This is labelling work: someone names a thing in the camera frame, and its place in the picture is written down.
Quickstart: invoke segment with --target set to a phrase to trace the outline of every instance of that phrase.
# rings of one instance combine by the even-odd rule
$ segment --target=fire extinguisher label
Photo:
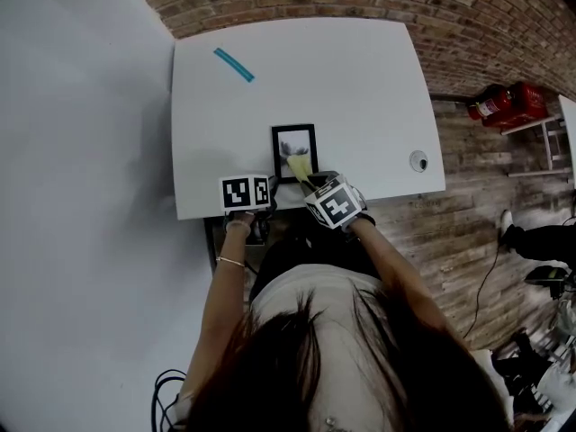
[[[494,101],[492,99],[489,99],[488,101],[484,101],[483,103],[479,103],[477,105],[477,108],[478,108],[478,113],[482,117],[488,117],[489,115],[492,115],[493,113],[500,110],[498,107],[496,107],[496,104],[494,103]]]

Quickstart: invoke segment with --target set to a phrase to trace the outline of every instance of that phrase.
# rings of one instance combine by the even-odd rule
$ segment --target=brick wall
[[[242,23],[345,16],[408,27],[430,93],[526,80],[576,99],[576,16],[563,0],[147,0],[178,39]]]

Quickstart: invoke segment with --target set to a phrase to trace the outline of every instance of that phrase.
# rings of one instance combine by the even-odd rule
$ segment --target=black picture frame
[[[272,127],[272,150],[274,153],[274,173],[278,177],[279,184],[298,184],[298,179],[293,177],[282,177],[282,162],[280,159],[280,143],[278,135],[290,131],[307,131],[310,138],[310,164],[312,173],[318,173],[318,153],[316,150],[316,132],[313,123],[299,125],[280,125]]]

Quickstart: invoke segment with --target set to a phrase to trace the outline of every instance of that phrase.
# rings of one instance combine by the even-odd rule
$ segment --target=wooden floor
[[[545,153],[532,130],[501,136],[468,119],[466,110],[453,103],[434,106],[446,191],[371,201],[369,210],[464,334],[473,321],[478,287],[494,261],[501,213],[511,209],[516,224],[529,229],[562,223],[570,217],[573,181],[572,176],[508,178],[510,170],[538,169],[544,163],[535,157]],[[276,235],[281,228],[277,222]],[[218,251],[221,228],[213,231]],[[261,247],[248,251],[256,269],[264,253]],[[545,335],[554,303],[547,290],[522,282],[536,265],[500,251],[481,292],[478,322],[467,338],[473,348],[499,347],[520,326],[536,341]]]

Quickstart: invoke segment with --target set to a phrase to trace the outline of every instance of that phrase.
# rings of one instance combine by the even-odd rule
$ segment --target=white wall
[[[210,281],[176,221],[173,39],[144,0],[0,0],[0,422],[149,430]]]

